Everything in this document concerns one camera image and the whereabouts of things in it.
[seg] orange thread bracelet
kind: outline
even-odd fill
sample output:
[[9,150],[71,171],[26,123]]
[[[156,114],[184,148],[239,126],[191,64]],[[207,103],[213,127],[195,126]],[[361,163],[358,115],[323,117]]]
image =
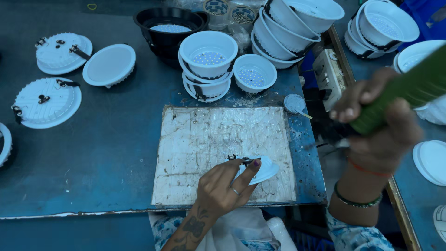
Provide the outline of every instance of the orange thread bracelet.
[[353,163],[350,159],[348,159],[348,162],[350,162],[350,164],[352,164],[352,166],[354,168],[356,168],[356,169],[358,169],[358,170],[360,170],[362,172],[366,172],[366,173],[370,173],[370,174],[373,174],[373,175],[376,175],[376,176],[381,176],[381,177],[386,177],[386,178],[390,178],[392,176],[391,173],[379,173],[379,172],[372,172],[372,171],[369,171],[369,170],[365,170],[364,168],[362,168],[362,167],[356,165],[355,163]]

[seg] green bangle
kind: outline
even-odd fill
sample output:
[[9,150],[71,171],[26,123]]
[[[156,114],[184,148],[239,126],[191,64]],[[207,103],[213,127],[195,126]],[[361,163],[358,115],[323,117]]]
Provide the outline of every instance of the green bangle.
[[354,206],[354,207],[360,207],[360,208],[367,208],[367,207],[373,207],[378,205],[381,200],[383,199],[383,194],[381,194],[376,200],[369,202],[369,203],[356,203],[356,202],[352,202],[349,201],[347,199],[345,199],[344,197],[342,197],[339,192],[338,192],[338,183],[336,182],[336,184],[334,185],[334,192],[336,193],[336,196],[345,204],[350,205],[350,206]]

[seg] tattoo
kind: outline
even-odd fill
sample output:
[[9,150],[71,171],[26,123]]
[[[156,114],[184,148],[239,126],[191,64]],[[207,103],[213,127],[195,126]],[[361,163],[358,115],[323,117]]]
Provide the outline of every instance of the tattoo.
[[185,241],[184,244],[174,247],[171,251],[192,251],[186,248],[187,240],[189,237],[192,238],[191,235],[193,235],[195,238],[198,238],[198,240],[194,241],[191,239],[192,242],[198,243],[200,241],[199,238],[203,233],[204,226],[206,225],[205,222],[200,221],[203,218],[208,218],[207,210],[203,209],[200,211],[200,206],[198,206],[197,217],[192,216],[182,228],[186,234],[182,238],[174,239],[174,242],[176,243]]

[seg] forearm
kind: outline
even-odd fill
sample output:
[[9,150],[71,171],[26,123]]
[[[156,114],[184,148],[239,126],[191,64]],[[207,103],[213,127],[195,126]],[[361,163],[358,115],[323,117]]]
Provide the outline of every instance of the forearm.
[[205,209],[195,203],[161,251],[195,250],[215,221]]
[[[368,203],[380,196],[387,183],[388,177],[357,170],[349,163],[338,181],[338,192],[349,201]],[[335,193],[331,196],[329,212],[334,218],[356,226],[374,226],[378,221],[378,206],[359,208],[347,205]]]

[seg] white board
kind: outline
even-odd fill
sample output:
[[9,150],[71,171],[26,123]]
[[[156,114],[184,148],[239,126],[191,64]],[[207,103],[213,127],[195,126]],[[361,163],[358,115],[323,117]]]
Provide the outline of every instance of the white board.
[[192,205],[198,180],[228,155],[267,155],[277,175],[248,203],[296,201],[296,180],[283,107],[164,107],[152,205]]

